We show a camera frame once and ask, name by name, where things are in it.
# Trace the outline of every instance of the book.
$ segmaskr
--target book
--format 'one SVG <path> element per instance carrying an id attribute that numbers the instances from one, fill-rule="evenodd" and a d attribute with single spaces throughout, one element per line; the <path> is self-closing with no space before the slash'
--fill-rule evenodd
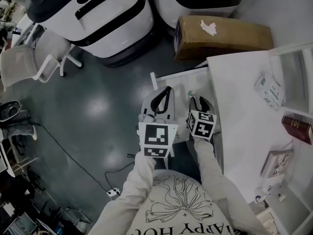
<path id="1" fill-rule="evenodd" d="M 292 158 L 293 150 L 270 151 L 262 167 L 260 176 L 272 178 L 285 174 Z"/>
<path id="2" fill-rule="evenodd" d="M 308 123 L 295 120 L 291 117 L 284 116 L 282 119 L 282 124 L 289 135 L 305 142 L 312 144 L 313 142 L 313 132 L 312 126 Z"/>

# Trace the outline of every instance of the black handle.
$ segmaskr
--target black handle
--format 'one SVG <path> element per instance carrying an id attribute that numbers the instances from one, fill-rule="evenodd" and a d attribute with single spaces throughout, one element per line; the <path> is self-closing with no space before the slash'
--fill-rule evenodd
<path id="1" fill-rule="evenodd" d="M 171 90 L 172 87 L 167 86 L 166 89 L 164 91 L 162 91 L 158 96 L 156 96 L 152 101 L 151 101 L 151 110 L 155 113 L 155 116 L 157 114 L 163 114 L 167 111 L 168 108 L 168 103 L 170 101 L 170 94 L 171 94 Z M 164 110 L 163 111 L 158 111 L 158 106 L 161 103 L 161 101 L 163 100 L 163 98 L 166 96 L 165 98 L 165 105 L 164 105 Z"/>
<path id="2" fill-rule="evenodd" d="M 85 4 L 82 8 L 76 11 L 75 16 L 78 20 L 80 20 L 84 15 L 93 10 L 95 7 L 100 5 L 106 0 L 91 0 L 87 4 Z"/>

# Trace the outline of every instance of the cardboard box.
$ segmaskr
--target cardboard box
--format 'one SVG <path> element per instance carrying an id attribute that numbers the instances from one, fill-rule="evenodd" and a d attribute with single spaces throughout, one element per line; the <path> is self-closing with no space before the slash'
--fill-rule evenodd
<path id="1" fill-rule="evenodd" d="M 215 23 L 212 36 L 201 27 Z M 181 16 L 174 37 L 175 60 L 199 60 L 243 51 L 273 48 L 269 27 L 246 23 L 238 19 L 210 16 Z"/>

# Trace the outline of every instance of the wire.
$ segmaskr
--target wire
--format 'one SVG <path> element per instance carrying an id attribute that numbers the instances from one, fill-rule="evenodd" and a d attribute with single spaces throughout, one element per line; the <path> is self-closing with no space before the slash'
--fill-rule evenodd
<path id="1" fill-rule="evenodd" d="M 106 180 L 107 180 L 109 186 L 111 187 L 111 189 L 114 189 L 114 188 L 113 188 L 113 186 L 110 184 L 110 182 L 109 182 L 109 180 L 108 180 L 108 177 L 107 177 L 107 174 L 108 174 L 108 173 L 117 173 L 117 172 L 120 172 L 120 171 L 124 170 L 125 168 L 127 168 L 128 166 L 133 165 L 133 164 L 135 164 L 135 162 L 129 163 L 128 165 L 124 166 L 124 167 L 123 167 L 122 169 L 120 169 L 120 170 L 116 170 L 116 171 L 106 171 L 106 172 L 104 173 L 104 176 L 106 177 Z"/>
<path id="2" fill-rule="evenodd" d="M 82 170 L 87 173 L 106 193 L 109 194 L 108 190 L 106 190 L 100 183 L 97 181 L 85 168 L 83 168 L 65 149 L 60 145 L 60 143 L 54 138 L 54 136 L 42 125 L 39 123 L 32 123 L 34 125 L 42 127 L 49 135 L 50 137 L 58 144 L 58 146 L 80 167 Z"/>
<path id="3" fill-rule="evenodd" d="M 127 153 L 127 158 L 129 159 L 134 159 L 135 156 L 136 156 L 135 154 Z"/>

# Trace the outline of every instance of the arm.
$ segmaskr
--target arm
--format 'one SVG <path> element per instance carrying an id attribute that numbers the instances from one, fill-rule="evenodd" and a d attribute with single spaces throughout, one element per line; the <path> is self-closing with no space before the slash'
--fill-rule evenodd
<path id="1" fill-rule="evenodd" d="M 125 235 L 153 183 L 155 161 L 138 152 L 134 169 L 128 174 L 121 196 L 103 209 L 89 235 Z"/>
<path id="2" fill-rule="evenodd" d="M 267 235 L 267 231 L 252 212 L 238 188 L 223 176 L 220 165 L 214 157 L 213 145 L 202 139 L 194 138 L 194 140 L 203 189 L 214 201 L 227 199 L 229 215 L 235 229 L 249 234 Z"/>

